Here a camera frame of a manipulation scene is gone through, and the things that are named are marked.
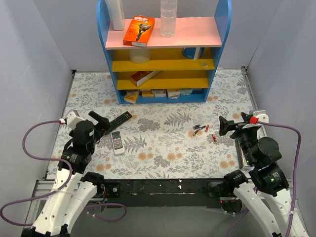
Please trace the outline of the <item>white remote control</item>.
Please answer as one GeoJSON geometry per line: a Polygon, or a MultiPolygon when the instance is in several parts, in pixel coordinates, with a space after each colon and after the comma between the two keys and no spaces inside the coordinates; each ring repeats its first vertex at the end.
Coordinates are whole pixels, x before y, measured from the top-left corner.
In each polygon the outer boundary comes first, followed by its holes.
{"type": "Polygon", "coordinates": [[[113,144],[114,154],[116,156],[123,155],[125,153],[125,149],[124,149],[121,133],[119,131],[112,132],[111,140],[113,144]]]}

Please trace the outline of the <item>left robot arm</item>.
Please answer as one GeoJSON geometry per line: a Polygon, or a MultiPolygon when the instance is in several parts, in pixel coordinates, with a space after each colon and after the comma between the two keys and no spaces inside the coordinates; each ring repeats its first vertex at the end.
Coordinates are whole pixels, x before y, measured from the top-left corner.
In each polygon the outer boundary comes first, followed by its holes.
{"type": "Polygon", "coordinates": [[[89,116],[97,121],[83,119],[77,111],[70,110],[58,120],[71,129],[71,139],[65,144],[58,163],[52,195],[31,227],[22,232],[24,237],[68,237],[71,230],[92,197],[101,197],[105,191],[104,177],[97,173],[85,173],[92,159],[95,145],[110,129],[109,120],[95,113],[89,116]]]}

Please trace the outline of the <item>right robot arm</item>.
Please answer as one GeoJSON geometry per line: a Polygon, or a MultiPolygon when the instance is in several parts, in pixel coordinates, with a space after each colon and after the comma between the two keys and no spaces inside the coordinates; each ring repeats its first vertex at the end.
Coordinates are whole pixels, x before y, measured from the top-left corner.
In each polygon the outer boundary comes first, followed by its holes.
{"type": "Polygon", "coordinates": [[[264,110],[241,114],[243,121],[234,122],[219,117],[219,135],[232,132],[230,138],[237,140],[243,156],[253,169],[250,178],[241,170],[235,170],[224,176],[223,182],[212,187],[212,194],[236,196],[256,219],[267,237],[306,237],[307,230],[295,208],[296,180],[289,183],[277,161],[282,158],[279,145],[270,137],[257,137],[261,126],[286,128],[298,136],[294,159],[293,174],[296,174],[298,155],[301,146],[301,133],[291,127],[272,124],[264,110]]]}

